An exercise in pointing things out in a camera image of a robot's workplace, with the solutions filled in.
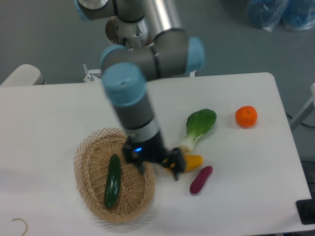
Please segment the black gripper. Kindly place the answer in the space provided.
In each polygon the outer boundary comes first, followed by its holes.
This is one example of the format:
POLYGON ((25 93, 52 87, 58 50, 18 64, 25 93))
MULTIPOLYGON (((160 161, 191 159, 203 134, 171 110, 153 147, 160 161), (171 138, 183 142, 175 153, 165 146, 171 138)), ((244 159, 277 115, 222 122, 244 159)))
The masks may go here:
POLYGON ((146 170, 144 161, 158 163, 169 169, 175 181, 185 172, 186 161, 183 152, 179 147, 166 150, 160 132, 143 142, 136 142, 131 136, 127 136, 122 151, 125 161, 133 164, 141 175, 144 175, 146 170))

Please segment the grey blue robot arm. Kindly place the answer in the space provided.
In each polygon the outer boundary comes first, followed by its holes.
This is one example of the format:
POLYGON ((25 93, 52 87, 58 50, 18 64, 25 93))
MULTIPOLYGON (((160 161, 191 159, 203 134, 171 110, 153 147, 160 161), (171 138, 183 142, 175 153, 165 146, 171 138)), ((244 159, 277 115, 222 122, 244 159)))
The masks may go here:
POLYGON ((133 49, 121 33, 122 44, 102 52, 101 79, 127 136, 123 145, 126 162, 140 173, 145 172, 144 162, 158 163, 178 177, 186 162, 179 148, 164 147, 146 82, 201 69, 205 63, 201 40, 186 36, 172 0, 76 0, 74 5, 85 21, 116 16, 127 25, 147 23, 150 42, 133 49))

